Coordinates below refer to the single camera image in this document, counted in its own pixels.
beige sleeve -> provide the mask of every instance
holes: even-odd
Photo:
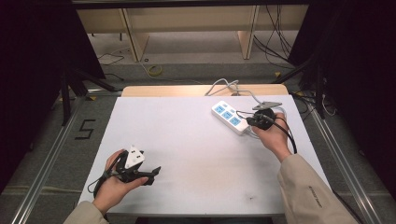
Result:
[[[277,179],[289,224],[357,223],[300,155],[282,161]]]
[[[99,210],[89,202],[80,203],[64,224],[108,224]]]

table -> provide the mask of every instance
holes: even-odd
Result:
[[[145,151],[141,171],[162,169],[150,187],[135,189],[109,213],[141,217],[273,216],[283,213],[276,157],[260,140],[239,136],[210,106],[224,100],[237,108],[256,105],[231,91],[203,97],[210,86],[128,87],[114,106],[80,201],[91,201],[87,187],[103,172],[106,159],[133,144]],[[280,101],[302,155],[323,180],[315,151],[297,108],[282,85],[241,85],[265,101]]]

gray carpet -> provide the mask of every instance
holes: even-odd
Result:
[[[176,85],[193,84],[191,81],[167,81],[151,79],[140,65],[109,65],[103,66],[105,73],[115,74],[117,77],[108,75],[106,82],[118,88],[130,85]],[[213,84],[219,78],[227,78],[229,81],[240,80],[241,84],[270,83],[275,79],[275,72],[285,74],[288,69],[276,68],[269,64],[166,64],[163,65],[163,73],[160,78],[177,80],[194,79],[205,84]],[[296,91],[298,79],[288,80],[286,85],[290,91]],[[94,84],[86,82],[89,88],[97,88]],[[105,132],[112,108],[116,102],[116,96],[97,96],[94,101],[87,100],[80,109],[77,119],[69,133],[62,151],[54,164],[49,178],[41,192],[28,223],[62,223],[76,205],[86,177],[91,170],[97,149],[99,148]],[[305,104],[296,100],[300,111],[305,111]],[[360,216],[361,211],[352,197],[346,181],[342,177],[332,154],[328,149],[312,114],[306,111],[302,114],[305,118],[304,125],[311,138],[314,149],[322,164],[323,170],[329,179],[331,187]],[[86,128],[92,128],[91,138],[77,140],[76,137],[87,136],[80,132],[79,128],[84,119],[94,119],[86,122]],[[20,168],[10,180],[7,189],[0,196],[0,223],[10,223],[18,205],[23,199],[27,188],[35,179],[35,174],[46,158],[63,121],[62,103],[55,102],[54,109],[49,113],[46,123],[35,140],[32,152],[26,154]],[[346,153],[348,161],[354,167],[357,177],[361,181],[372,199],[377,212],[383,223],[396,223],[396,203],[390,197],[381,181],[376,176],[367,160],[359,153],[348,127],[342,116],[326,116],[326,121],[335,135],[340,147]],[[114,223],[134,223],[133,217],[111,216]],[[286,223],[283,216],[273,218],[275,224]]]

person's right hand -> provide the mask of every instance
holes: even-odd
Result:
[[[284,121],[286,120],[284,114],[276,113],[276,117],[279,119],[275,119],[275,123],[288,131],[288,125]],[[280,162],[291,155],[288,148],[288,136],[275,125],[272,125],[268,130],[252,126],[251,130],[259,136],[264,146],[270,149]]]
[[[115,152],[106,162],[107,170],[111,163],[124,151],[124,149]],[[140,177],[132,182],[123,183],[115,176],[107,179],[101,188],[99,188],[93,205],[104,215],[108,209],[120,203],[123,197],[131,190],[144,185],[148,181],[147,177]]]

white power strip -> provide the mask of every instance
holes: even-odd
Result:
[[[220,101],[212,106],[212,114],[239,135],[249,126],[247,121],[240,115],[237,115],[236,110],[224,101]]]

